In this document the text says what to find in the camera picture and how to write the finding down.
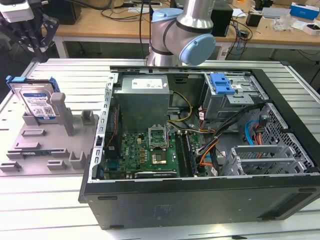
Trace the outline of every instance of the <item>wooden desk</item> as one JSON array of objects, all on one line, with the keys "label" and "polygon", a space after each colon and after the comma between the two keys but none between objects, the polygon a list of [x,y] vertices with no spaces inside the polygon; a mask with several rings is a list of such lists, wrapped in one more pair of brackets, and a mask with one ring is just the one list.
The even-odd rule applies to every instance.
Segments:
[{"label": "wooden desk", "polygon": [[[254,4],[253,0],[245,2],[234,1],[234,6],[248,12]],[[285,8],[286,6],[273,5],[275,8]],[[123,18],[138,15],[139,13],[124,11],[120,14],[112,14],[113,18]],[[145,19],[149,19],[148,14],[144,14]],[[105,43],[139,43],[139,21],[123,22],[108,19],[101,15],[101,11],[83,8],[80,18],[74,25],[61,25],[54,37],[60,58],[68,58],[65,42],[105,42]],[[238,17],[240,23],[245,24],[247,17]],[[250,27],[253,32],[252,39],[247,43],[249,48],[270,48],[270,49],[301,49],[320,50],[320,36],[310,36],[301,30],[274,31],[272,29],[272,19],[262,18],[258,27]],[[142,42],[149,42],[149,23],[144,20],[141,23]],[[226,37],[215,37],[216,45],[220,47],[218,60],[225,60],[226,55],[236,38],[236,31],[229,28]]]},{"label": "wooden desk", "polygon": [[[254,1],[235,1],[233,5],[244,10],[244,12],[248,12],[251,9],[251,6],[254,5]],[[272,8],[289,8],[289,6],[274,4],[272,5]],[[305,18],[294,18],[304,22],[313,22]],[[238,17],[236,20],[242,24],[246,24],[247,17]],[[275,31],[272,28],[273,21],[273,19],[265,19],[262,17],[258,27],[249,27],[252,30],[253,37],[246,46],[249,48],[320,50],[320,36],[311,36],[295,28],[293,31]],[[235,39],[236,31],[233,27],[230,27],[228,35],[230,37],[232,36],[233,40]],[[276,51],[272,51],[270,58],[273,58],[275,53]]]},{"label": "wooden desk", "polygon": [[[114,12],[120,13],[124,9],[115,9]],[[111,10],[104,11],[109,16]],[[124,18],[138,15],[139,13],[122,12],[112,14],[113,18]],[[139,18],[137,21],[123,22],[108,19],[101,15],[101,11],[91,8],[82,8],[81,15],[74,25],[60,25],[55,37],[55,41],[60,58],[68,58],[65,42],[99,42],[99,43],[139,43]],[[149,43],[149,22],[143,20],[141,23],[142,42]],[[227,37],[216,37],[216,45],[228,50],[235,37],[231,33]]]}]

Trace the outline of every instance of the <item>yellow wire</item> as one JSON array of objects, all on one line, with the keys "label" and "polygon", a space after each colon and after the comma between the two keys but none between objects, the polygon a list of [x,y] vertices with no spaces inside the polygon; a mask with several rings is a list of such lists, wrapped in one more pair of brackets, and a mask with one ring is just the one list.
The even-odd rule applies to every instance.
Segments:
[{"label": "yellow wire", "polygon": [[180,118],[180,119],[177,119],[177,120],[168,120],[169,123],[176,123],[176,122],[183,122],[185,120],[187,120],[188,118],[190,118],[191,114],[192,114],[192,106],[191,106],[191,103],[188,101],[188,99],[185,98],[185,96],[183,96],[180,92],[177,92],[177,91],[173,91],[174,93],[178,94],[180,97],[182,97],[189,105],[189,108],[190,108],[190,111],[188,113],[188,115],[184,118]]}]

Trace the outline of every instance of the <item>blue drive bracket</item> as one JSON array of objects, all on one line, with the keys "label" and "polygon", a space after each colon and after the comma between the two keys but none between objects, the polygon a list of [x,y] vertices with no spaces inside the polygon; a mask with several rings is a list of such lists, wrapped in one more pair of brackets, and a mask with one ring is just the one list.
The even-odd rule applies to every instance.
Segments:
[{"label": "blue drive bracket", "polygon": [[[28,81],[28,79],[27,79],[25,76],[16,76],[16,77],[13,77],[13,76],[10,76],[10,75],[8,75],[8,76],[5,78],[5,80],[6,80],[6,82],[5,82],[6,85],[11,89],[12,93],[15,93],[15,92],[13,91],[13,89],[12,89],[11,86],[10,86],[11,83],[20,83],[20,84],[23,84],[23,83],[25,83],[25,82]],[[49,79],[49,83],[51,83],[52,88],[53,88],[53,90],[54,90],[55,93],[60,93],[60,89],[59,89],[58,83],[57,83],[57,81],[56,81],[53,77],[51,77],[51,78]]]},{"label": "blue drive bracket", "polygon": [[13,77],[13,76],[10,76],[8,75],[6,78],[5,78],[5,83],[6,85],[10,88],[10,90],[12,91],[12,93],[14,94],[15,92],[13,91],[13,89],[11,88],[10,86],[10,83],[24,83],[26,81],[26,77],[24,76],[16,76],[16,77]]},{"label": "blue drive bracket", "polygon": [[52,84],[54,92],[55,93],[60,93],[60,89],[59,89],[58,83],[53,77],[51,77],[49,79],[49,82]]},{"label": "blue drive bracket", "polygon": [[231,87],[230,80],[223,73],[210,73],[210,80],[216,94],[234,95],[236,90]]}]

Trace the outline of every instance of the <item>table leg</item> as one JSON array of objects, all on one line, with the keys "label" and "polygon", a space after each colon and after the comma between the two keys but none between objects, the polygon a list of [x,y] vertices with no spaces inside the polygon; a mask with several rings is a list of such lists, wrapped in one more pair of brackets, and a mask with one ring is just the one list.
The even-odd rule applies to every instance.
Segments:
[{"label": "table leg", "polygon": [[270,52],[269,59],[274,59],[277,51],[278,51],[277,48],[273,48]]},{"label": "table leg", "polygon": [[58,51],[59,57],[61,59],[69,58],[68,50],[66,47],[66,43],[64,42],[64,39],[61,36],[55,36],[53,38],[53,41],[55,42],[55,46]]},{"label": "table leg", "polygon": [[219,53],[217,56],[217,60],[226,60],[226,56],[228,54],[229,48],[231,47],[231,44],[228,42],[223,42],[220,44]]}]

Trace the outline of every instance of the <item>mesh panel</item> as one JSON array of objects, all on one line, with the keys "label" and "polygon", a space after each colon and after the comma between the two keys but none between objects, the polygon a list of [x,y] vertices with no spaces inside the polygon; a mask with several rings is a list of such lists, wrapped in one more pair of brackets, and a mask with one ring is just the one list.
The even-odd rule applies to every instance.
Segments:
[{"label": "mesh panel", "polygon": [[301,159],[306,168],[313,167],[314,165],[307,154],[295,143],[294,136],[290,133],[282,132],[283,127],[273,111],[270,111],[268,115],[270,121],[266,125],[266,131],[262,134],[262,143],[292,147],[296,152],[293,155],[295,158]]}]

